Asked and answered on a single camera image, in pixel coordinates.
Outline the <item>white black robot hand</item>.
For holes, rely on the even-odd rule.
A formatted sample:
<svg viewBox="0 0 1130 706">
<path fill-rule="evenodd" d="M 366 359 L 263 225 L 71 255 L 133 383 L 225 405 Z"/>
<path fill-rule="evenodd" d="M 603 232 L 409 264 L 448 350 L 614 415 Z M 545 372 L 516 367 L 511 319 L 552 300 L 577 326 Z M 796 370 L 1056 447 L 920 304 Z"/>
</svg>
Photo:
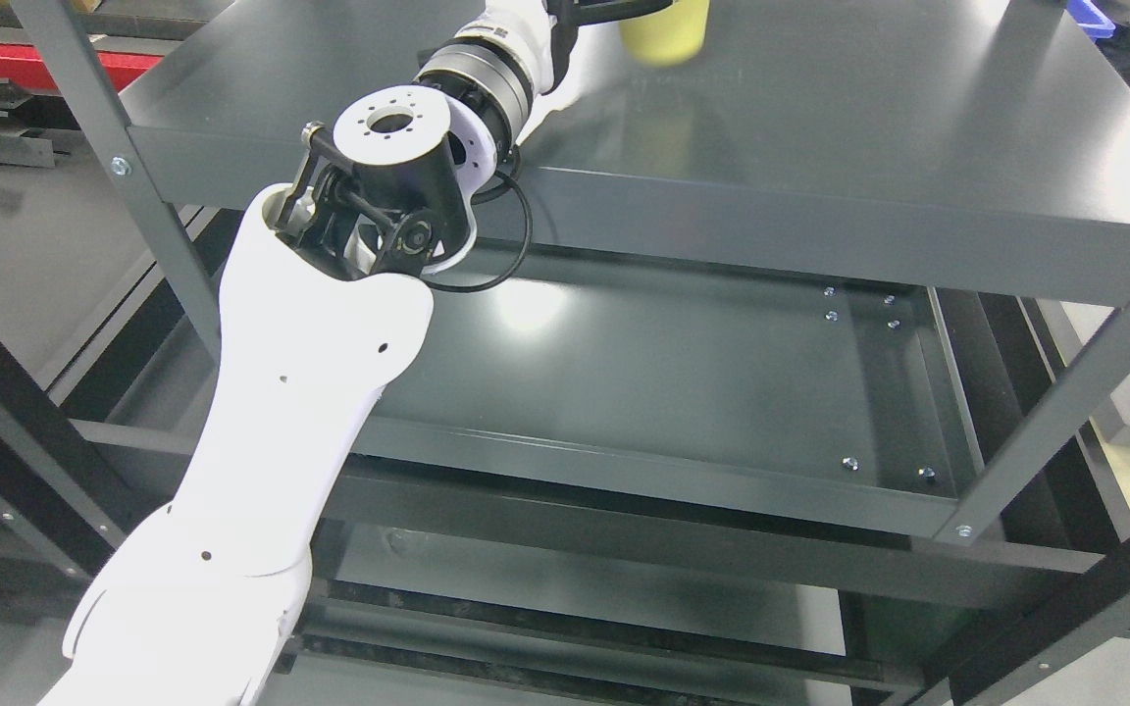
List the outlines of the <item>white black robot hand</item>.
<svg viewBox="0 0 1130 706">
<path fill-rule="evenodd" d="M 580 27 L 662 12 L 671 1 L 488 1 L 483 14 L 457 30 L 488 41 L 511 55 L 534 97 L 564 80 Z"/>
</svg>

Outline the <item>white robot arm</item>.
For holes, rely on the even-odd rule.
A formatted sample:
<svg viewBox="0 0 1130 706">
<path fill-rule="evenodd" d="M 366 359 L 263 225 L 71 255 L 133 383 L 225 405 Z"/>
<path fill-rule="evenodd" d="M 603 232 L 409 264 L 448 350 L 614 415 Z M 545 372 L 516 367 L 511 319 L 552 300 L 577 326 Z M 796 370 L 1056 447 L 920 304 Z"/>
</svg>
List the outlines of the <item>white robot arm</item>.
<svg viewBox="0 0 1130 706">
<path fill-rule="evenodd" d="M 480 20 L 412 82 L 304 128 L 299 174 L 247 206 L 226 261 L 215 394 L 179 490 L 86 590 L 45 705 L 257 701 L 339 470 L 421 352 L 426 276 L 472 249 L 472 197 L 555 81 L 548 46 Z"/>
</svg>

